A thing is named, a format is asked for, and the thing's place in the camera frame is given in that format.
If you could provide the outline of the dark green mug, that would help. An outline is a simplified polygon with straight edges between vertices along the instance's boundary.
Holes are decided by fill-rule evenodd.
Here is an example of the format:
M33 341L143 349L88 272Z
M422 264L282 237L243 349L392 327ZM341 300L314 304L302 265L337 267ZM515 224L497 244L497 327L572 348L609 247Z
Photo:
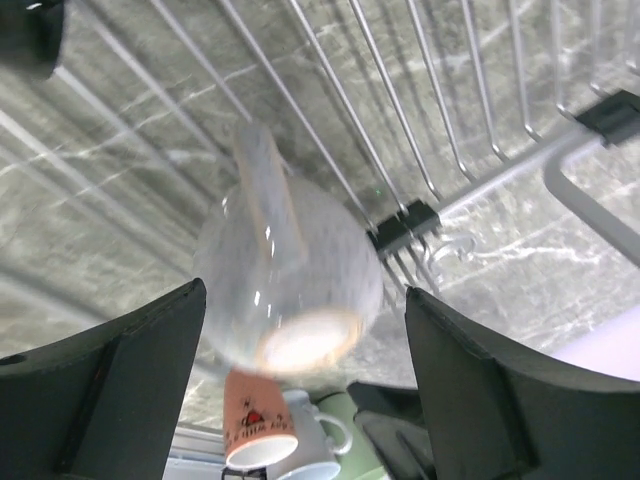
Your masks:
M57 67L65 25L65 1L1 1L1 66L33 79Z

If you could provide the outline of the silver wire dish rack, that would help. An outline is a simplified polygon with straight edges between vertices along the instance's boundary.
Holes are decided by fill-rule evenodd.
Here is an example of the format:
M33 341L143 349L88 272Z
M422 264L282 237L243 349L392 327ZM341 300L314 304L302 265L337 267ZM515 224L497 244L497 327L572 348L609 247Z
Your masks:
M66 1L1 67L1 265L107 310L176 282L261 120L362 223L432 204L639 80L635 1Z

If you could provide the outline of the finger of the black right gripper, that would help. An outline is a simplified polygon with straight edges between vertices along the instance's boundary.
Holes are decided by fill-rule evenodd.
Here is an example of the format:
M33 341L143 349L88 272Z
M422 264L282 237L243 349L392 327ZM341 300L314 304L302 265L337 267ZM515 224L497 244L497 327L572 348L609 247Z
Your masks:
M354 423L391 479L438 478L418 391L354 382Z

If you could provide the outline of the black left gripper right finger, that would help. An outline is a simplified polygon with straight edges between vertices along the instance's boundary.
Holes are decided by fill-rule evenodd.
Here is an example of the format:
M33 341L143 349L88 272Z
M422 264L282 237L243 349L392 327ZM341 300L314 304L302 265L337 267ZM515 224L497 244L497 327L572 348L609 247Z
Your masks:
M438 478L638 478L638 382L535 351L417 287L405 323Z

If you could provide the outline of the beige speckled round mug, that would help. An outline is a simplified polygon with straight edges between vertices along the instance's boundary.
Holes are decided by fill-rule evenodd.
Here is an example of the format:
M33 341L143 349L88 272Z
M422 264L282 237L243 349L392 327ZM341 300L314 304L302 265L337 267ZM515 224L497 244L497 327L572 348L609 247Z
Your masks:
M203 337L221 363L279 377L326 369L371 329L378 255L349 210L290 176L270 129L240 123L239 181L204 220L193 273L207 290Z

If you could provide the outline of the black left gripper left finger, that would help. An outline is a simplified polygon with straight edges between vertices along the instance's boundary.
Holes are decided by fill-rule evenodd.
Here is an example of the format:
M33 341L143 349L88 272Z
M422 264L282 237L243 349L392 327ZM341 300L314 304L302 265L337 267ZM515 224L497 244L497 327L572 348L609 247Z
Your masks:
M199 279L1 360L4 479L160 479L203 326Z

